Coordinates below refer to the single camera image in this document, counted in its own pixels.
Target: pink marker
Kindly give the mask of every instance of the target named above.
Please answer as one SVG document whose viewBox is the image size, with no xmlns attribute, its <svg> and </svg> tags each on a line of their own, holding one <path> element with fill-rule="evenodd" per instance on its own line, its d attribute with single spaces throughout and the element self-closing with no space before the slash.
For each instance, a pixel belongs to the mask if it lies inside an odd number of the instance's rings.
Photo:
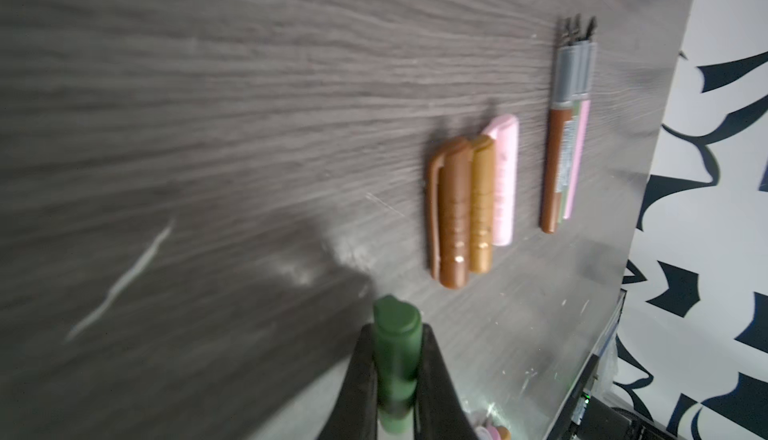
<svg viewBox="0 0 768 440">
<path fill-rule="evenodd" d="M 583 100 L 579 106 L 578 112 L 578 130 L 576 130 L 576 141 L 574 147 L 574 159 L 571 166 L 571 181 L 569 182 L 568 196 L 565 199 L 565 212 L 563 220 L 571 218 L 571 211 L 574 208 L 574 196 L 576 196 L 576 182 L 578 181 L 578 168 L 581 165 L 581 151 L 584 149 L 584 138 L 587 136 L 587 119 L 589 119 L 589 102 Z"/>
<path fill-rule="evenodd" d="M 571 212 L 574 208 L 574 197 L 576 196 L 576 182 L 578 181 L 578 168 L 581 166 L 581 152 L 584 150 L 584 138 L 587 136 L 587 120 L 589 120 L 590 90 L 592 89 L 592 73 L 594 72 L 594 62 L 598 56 L 598 44 L 593 42 L 591 33 L 586 45 L 583 65 L 583 73 L 579 80 L 578 90 L 574 96 L 574 102 L 578 103 L 578 129 L 576 130 L 576 139 L 574 142 L 574 156 L 571 162 L 571 177 L 568 180 L 568 195 L 565 197 L 565 209 L 563 210 L 563 220 L 571 218 Z"/>
<path fill-rule="evenodd" d="M 518 176 L 518 118 L 514 115 L 496 117 L 482 132 L 496 140 L 493 244 L 509 245 L 512 243 L 514 188 Z"/>
</svg>

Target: scratch on table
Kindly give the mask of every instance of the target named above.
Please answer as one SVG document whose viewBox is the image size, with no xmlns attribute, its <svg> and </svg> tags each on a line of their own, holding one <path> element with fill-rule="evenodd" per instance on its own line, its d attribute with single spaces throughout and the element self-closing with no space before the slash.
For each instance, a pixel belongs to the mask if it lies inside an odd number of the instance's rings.
<svg viewBox="0 0 768 440">
<path fill-rule="evenodd" d="M 142 272 L 144 272 L 154 256 L 158 253 L 160 244 L 168 238 L 168 235 L 170 235 L 170 232 L 173 231 L 173 229 L 174 221 L 171 220 L 163 229 L 163 231 L 160 232 L 154 238 L 154 240 L 152 240 L 152 243 L 150 243 L 149 247 L 144 251 L 144 253 L 141 254 L 138 260 L 136 260 L 136 262 L 128 269 L 128 271 L 123 273 L 120 278 L 118 278 L 118 281 L 112 285 L 112 287 L 107 292 L 107 297 L 104 299 L 101 305 L 96 307 L 94 311 L 87 314 L 85 318 L 83 318 L 80 322 L 76 323 L 72 327 L 72 330 L 70 330 L 67 336 L 64 338 L 65 342 L 69 342 L 80 332 L 89 328 L 94 322 L 99 320 L 107 310 L 109 310 L 109 307 L 112 306 L 112 303 L 114 303 L 114 301 L 118 298 L 118 295 L 120 295 L 123 290 L 128 288 L 130 283 L 136 280 L 136 278 Z"/>
<path fill-rule="evenodd" d="M 530 370 L 525 370 L 525 381 L 523 382 L 523 387 L 520 388 L 520 394 L 518 395 L 518 398 L 523 397 L 523 393 L 525 393 L 525 389 L 528 387 L 528 383 L 531 381 L 531 378 L 538 375 L 538 372 L 535 368 L 531 368 Z"/>
<path fill-rule="evenodd" d="M 400 212 L 398 212 L 398 210 L 395 210 L 394 208 L 392 208 L 392 207 L 391 207 L 391 206 L 390 206 L 390 205 L 389 205 L 387 202 L 385 202 L 384 200 L 380 199 L 378 196 L 376 196 L 376 195 L 374 195 L 374 194 L 372 194 L 372 193 L 368 192 L 368 193 L 366 194 L 366 198 L 367 198 L 368 200 L 370 200 L 371 202 L 376 202 L 376 203 L 378 203 L 379 205 L 382 205 L 382 206 L 384 206 L 385 208 L 388 208 L 388 209 L 390 209 L 391 211 L 395 212 L 396 214 L 400 215 L 401 217 L 403 217 L 403 218 L 406 218 L 406 216 L 405 216 L 405 215 L 403 215 L 403 214 L 401 214 Z"/>
</svg>

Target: white scuff mark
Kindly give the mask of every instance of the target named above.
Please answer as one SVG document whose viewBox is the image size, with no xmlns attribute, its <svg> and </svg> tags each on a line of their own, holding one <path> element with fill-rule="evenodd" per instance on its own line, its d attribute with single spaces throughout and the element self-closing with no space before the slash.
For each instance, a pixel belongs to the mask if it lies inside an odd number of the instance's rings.
<svg viewBox="0 0 768 440">
<path fill-rule="evenodd" d="M 367 198 L 368 200 L 370 200 L 371 202 L 376 202 L 376 203 L 378 203 L 379 205 L 382 205 L 382 206 L 384 206 L 385 208 L 388 208 L 388 209 L 390 209 L 391 211 L 395 212 L 396 214 L 400 215 L 401 217 L 403 217 L 403 218 L 406 218 L 406 216 L 405 216 L 405 215 L 401 214 L 400 212 L 398 212 L 397 210 L 395 210 L 394 208 L 392 208 L 392 207 L 391 207 L 391 206 L 390 206 L 390 205 L 389 205 L 387 202 L 385 202 L 384 200 L 380 199 L 378 196 L 376 196 L 376 195 L 374 195 L 374 194 L 372 194 L 372 193 L 368 192 L 368 193 L 366 194 L 366 198 Z"/>
<path fill-rule="evenodd" d="M 531 377 L 526 376 L 525 381 L 523 382 L 523 387 L 520 388 L 520 395 L 518 395 L 518 398 L 523 397 L 523 393 L 525 393 L 525 389 L 528 387 L 528 382 L 531 381 Z"/>
<path fill-rule="evenodd" d="M 365 285 L 363 288 L 360 289 L 360 292 L 357 294 L 357 298 L 361 299 L 365 295 L 368 294 L 368 291 L 371 289 L 370 285 Z"/>
<path fill-rule="evenodd" d="M 270 258 L 269 267 L 272 271 L 290 281 L 294 286 L 306 288 L 312 286 L 316 279 L 316 274 L 308 269 L 306 265 L 297 261 L 290 255 L 279 254 Z"/>
<path fill-rule="evenodd" d="M 70 330 L 67 336 L 64 338 L 65 342 L 71 341 L 73 338 L 79 335 L 80 332 L 89 328 L 91 324 L 99 320 L 101 316 L 107 310 L 109 310 L 109 307 L 112 306 L 112 303 L 114 303 L 114 301 L 118 298 L 118 295 L 120 295 L 123 290 L 128 288 L 130 283 L 136 280 L 141 272 L 147 268 L 154 256 L 158 253 L 160 244 L 168 238 L 168 235 L 170 235 L 170 232 L 173 231 L 173 229 L 174 221 L 171 220 L 168 223 L 168 226 L 166 226 L 163 231 L 160 232 L 154 238 L 154 240 L 152 240 L 152 243 L 150 243 L 149 247 L 144 251 L 144 253 L 141 254 L 138 260 L 136 260 L 136 262 L 128 269 L 128 271 L 123 273 L 120 278 L 118 278 L 118 281 L 112 285 L 112 287 L 107 292 L 107 297 L 104 299 L 101 305 L 96 307 L 96 310 L 87 314 L 85 318 L 83 318 L 80 322 L 72 327 L 72 330 Z"/>
<path fill-rule="evenodd" d="M 369 254 L 368 249 L 362 242 L 355 238 L 350 239 L 343 236 L 338 240 L 332 240 L 332 244 L 331 250 L 337 264 L 348 266 L 356 272 L 368 273 L 371 271 L 376 259 Z"/>
<path fill-rule="evenodd" d="M 523 397 L 523 393 L 525 393 L 525 389 L 528 387 L 528 382 L 530 382 L 531 378 L 535 377 L 536 375 L 538 375 L 538 372 L 534 368 L 525 370 L 525 381 L 523 382 L 523 387 L 520 388 L 520 395 L 518 395 L 518 398 Z"/>
</svg>

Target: marker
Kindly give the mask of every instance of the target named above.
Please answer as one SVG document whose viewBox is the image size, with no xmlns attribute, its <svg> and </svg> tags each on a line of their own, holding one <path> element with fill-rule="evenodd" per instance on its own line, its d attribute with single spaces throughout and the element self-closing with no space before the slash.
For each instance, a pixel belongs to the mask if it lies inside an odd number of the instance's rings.
<svg viewBox="0 0 768 440">
<path fill-rule="evenodd" d="M 589 107 L 591 104 L 590 92 L 592 90 L 592 75 L 594 72 L 594 62 L 598 56 L 598 43 L 594 41 L 594 31 L 597 27 L 595 17 L 589 22 L 587 33 L 584 36 L 586 43 L 586 61 L 585 69 L 582 75 L 582 88 L 577 97 L 578 102 L 578 129 L 576 132 L 576 141 L 571 167 L 571 179 L 568 182 L 568 194 L 565 200 L 565 209 L 563 218 L 571 218 L 573 211 L 574 198 L 576 196 L 576 183 L 578 181 L 578 170 L 581 166 L 581 153 L 584 151 L 584 138 L 587 135 L 587 120 L 589 119 Z"/>
<path fill-rule="evenodd" d="M 571 148 L 568 142 L 574 135 L 572 121 L 573 93 L 575 89 L 576 53 L 573 45 L 574 32 L 568 19 L 561 47 L 557 51 L 554 67 L 552 102 L 549 109 L 549 133 L 547 140 L 547 163 L 544 169 L 544 195 L 542 199 L 541 227 L 547 234 L 558 228 L 563 190 L 569 178 L 565 171 L 565 152 Z"/>
<path fill-rule="evenodd" d="M 493 264 L 493 196 L 495 141 L 480 135 L 472 141 L 472 203 L 469 217 L 469 271 L 486 273 Z"/>
<path fill-rule="evenodd" d="M 472 145 L 464 137 L 445 142 L 429 161 L 427 220 L 432 277 L 449 289 L 466 285 L 469 272 L 469 206 Z"/>
<path fill-rule="evenodd" d="M 562 222 L 565 217 L 565 207 L 568 203 L 568 192 L 571 185 L 571 171 L 573 166 L 574 151 L 576 144 L 576 136 L 578 133 L 579 125 L 579 111 L 581 107 L 580 99 L 583 97 L 584 88 L 586 87 L 586 71 L 587 62 L 589 56 L 589 42 L 580 37 L 581 27 L 581 15 L 576 15 L 574 20 L 574 46 L 576 51 L 574 53 L 574 95 L 573 95 L 573 110 L 571 111 L 571 122 L 567 123 L 567 131 L 564 134 L 563 139 L 563 152 L 562 152 L 562 175 L 564 176 L 563 195 L 560 202 L 560 212 L 558 214 L 558 223 Z"/>
<path fill-rule="evenodd" d="M 496 140 L 496 179 L 493 199 L 493 244 L 512 243 L 514 190 L 518 176 L 519 122 L 514 115 L 494 118 L 482 131 Z"/>
</svg>

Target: patterned wallpaper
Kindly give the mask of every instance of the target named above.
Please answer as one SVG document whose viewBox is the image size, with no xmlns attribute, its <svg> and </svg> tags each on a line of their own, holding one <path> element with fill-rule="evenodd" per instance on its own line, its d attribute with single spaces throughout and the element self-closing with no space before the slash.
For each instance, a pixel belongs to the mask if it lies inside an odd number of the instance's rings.
<svg viewBox="0 0 768 440">
<path fill-rule="evenodd" d="M 694 0 L 630 250 L 612 393 L 768 439 L 768 0 Z"/>
</svg>

